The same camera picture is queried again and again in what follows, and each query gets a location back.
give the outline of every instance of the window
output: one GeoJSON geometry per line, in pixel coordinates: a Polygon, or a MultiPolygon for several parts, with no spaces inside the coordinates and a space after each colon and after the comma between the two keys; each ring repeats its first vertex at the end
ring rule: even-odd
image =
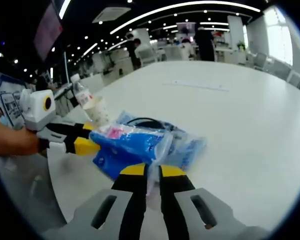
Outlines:
{"type": "Polygon", "coordinates": [[[292,65],[292,42],[284,15],[277,7],[272,7],[264,11],[264,17],[268,34],[269,55],[292,65]]]}
{"type": "Polygon", "coordinates": [[[248,32],[247,32],[246,25],[243,25],[243,38],[244,38],[245,48],[249,48],[248,32]]]}

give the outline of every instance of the blue package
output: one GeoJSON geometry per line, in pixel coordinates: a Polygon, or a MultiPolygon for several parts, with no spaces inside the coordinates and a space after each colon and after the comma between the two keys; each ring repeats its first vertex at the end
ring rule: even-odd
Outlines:
{"type": "MultiPolygon", "coordinates": [[[[123,111],[116,122],[118,124],[124,124],[128,126],[133,126],[143,121],[148,121],[147,119],[137,119],[137,116],[133,116],[125,111],[123,111]]],[[[169,122],[164,122],[158,120],[161,123],[163,129],[156,129],[158,132],[171,132],[173,139],[170,145],[167,156],[162,160],[161,164],[171,165],[181,168],[186,171],[191,163],[194,161],[196,156],[202,152],[202,150],[207,145],[207,138],[197,137],[195,135],[189,134],[186,131],[174,126],[169,122]]]]}
{"type": "Polygon", "coordinates": [[[112,179],[125,167],[164,159],[173,136],[169,132],[112,123],[94,130],[90,139],[101,146],[93,162],[112,179]]]}
{"type": "Polygon", "coordinates": [[[144,161],[137,155],[112,147],[102,147],[93,159],[96,164],[111,179],[116,180],[120,172],[130,165],[141,164],[144,161]]]}

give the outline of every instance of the floor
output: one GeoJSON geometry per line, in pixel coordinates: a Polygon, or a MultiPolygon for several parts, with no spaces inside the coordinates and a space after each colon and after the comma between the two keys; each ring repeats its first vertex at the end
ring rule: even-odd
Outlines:
{"type": "Polygon", "coordinates": [[[0,178],[15,207],[37,233],[66,224],[44,156],[0,157],[0,178]]]}

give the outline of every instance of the white round table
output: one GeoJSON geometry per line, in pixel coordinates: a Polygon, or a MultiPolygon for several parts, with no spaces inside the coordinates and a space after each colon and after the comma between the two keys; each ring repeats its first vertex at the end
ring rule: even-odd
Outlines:
{"type": "MultiPolygon", "coordinates": [[[[171,122],[207,137],[187,175],[227,203],[247,226],[273,230],[300,196],[300,90],[247,67],[204,61],[158,62],[103,88],[111,118],[123,111],[171,122]]],[[[68,117],[85,122],[80,107],[68,117]]],[[[48,152],[53,189],[69,222],[112,181],[94,156],[48,152]]]]}

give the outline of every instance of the poster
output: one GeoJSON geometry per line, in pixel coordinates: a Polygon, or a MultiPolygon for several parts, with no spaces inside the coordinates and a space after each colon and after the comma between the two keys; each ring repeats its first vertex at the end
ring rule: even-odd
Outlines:
{"type": "Polygon", "coordinates": [[[0,73],[0,122],[13,129],[25,125],[19,103],[24,88],[22,81],[0,73]]]}

